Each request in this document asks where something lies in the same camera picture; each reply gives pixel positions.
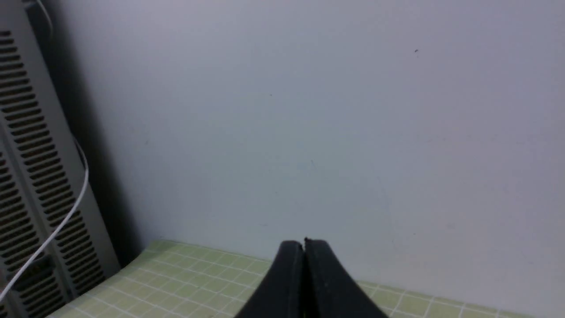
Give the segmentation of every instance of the grid line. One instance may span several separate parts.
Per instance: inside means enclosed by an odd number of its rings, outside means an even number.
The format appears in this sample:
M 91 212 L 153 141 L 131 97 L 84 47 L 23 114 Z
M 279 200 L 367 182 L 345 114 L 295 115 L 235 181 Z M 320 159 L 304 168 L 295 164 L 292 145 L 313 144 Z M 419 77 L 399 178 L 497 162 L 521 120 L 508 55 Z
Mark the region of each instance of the grid line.
M 270 265 L 267 260 L 213 248 L 157 241 L 118 274 L 50 317 L 233 317 Z M 449 318 L 473 312 L 508 318 L 501 310 L 467 307 L 466 303 L 369 282 L 358 285 L 373 302 L 383 301 L 384 306 L 379 307 L 391 317 L 434 318 L 443 309 L 453 314 L 439 316 Z

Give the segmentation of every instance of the ventilation slot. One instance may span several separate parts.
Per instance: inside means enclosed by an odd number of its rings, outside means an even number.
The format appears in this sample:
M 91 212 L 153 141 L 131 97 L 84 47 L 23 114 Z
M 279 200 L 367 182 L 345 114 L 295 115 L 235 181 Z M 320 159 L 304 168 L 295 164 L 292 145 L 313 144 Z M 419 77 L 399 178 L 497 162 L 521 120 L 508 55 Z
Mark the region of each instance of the ventilation slot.
M 0 318 L 6 318 L 7 316 L 8 316 L 8 313 L 6 312 L 4 305 L 1 305 L 0 306 Z
M 53 275 L 43 276 L 32 282 L 20 293 L 29 317 L 45 317 L 65 305 L 61 289 Z
M 14 137 L 17 154 L 24 161 L 25 170 L 33 184 L 32 190 L 38 195 L 42 212 L 51 230 L 54 230 L 71 210 L 76 197 L 45 122 L 33 82 L 18 54 L 17 42 L 11 37 L 11 33 L 6 31 L 0 31 L 0 112 L 7 123 L 9 133 Z M 11 246 L 9 251 L 0 250 L 0 255 L 7 255 L 9 259 L 6 261 L 10 261 L 13 268 L 20 265 L 18 257 L 29 254 L 29 251 L 33 252 L 36 237 L 29 237 L 27 233 L 22 232 L 24 229 L 33 229 L 18 191 L 9 186 L 10 179 L 2 181 L 2 172 L 0 165 L 0 218 L 7 220 L 1 223 L 0 237 L 17 240 L 18 249 L 16 252 Z M 71 217 L 69 224 L 57 235 L 54 243 L 63 256 L 63 266 L 69 272 L 79 294 L 104 280 L 80 211 Z M 51 291 L 48 290 L 41 293 L 50 294 Z M 40 302 L 29 303 L 30 316 L 41 316 L 50 308 L 57 307 L 61 301 L 63 298 L 51 296 Z
M 8 271 L 14 272 L 39 248 L 39 237 L 2 153 L 0 180 L 3 181 L 0 183 L 0 256 Z

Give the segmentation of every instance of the gray wall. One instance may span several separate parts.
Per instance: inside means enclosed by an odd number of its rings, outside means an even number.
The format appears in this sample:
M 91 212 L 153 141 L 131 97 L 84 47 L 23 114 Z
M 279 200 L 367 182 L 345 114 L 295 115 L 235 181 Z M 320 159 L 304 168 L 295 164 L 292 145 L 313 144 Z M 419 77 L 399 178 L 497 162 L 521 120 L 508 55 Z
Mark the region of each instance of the gray wall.
M 565 5 L 53 2 L 140 246 L 565 311 Z

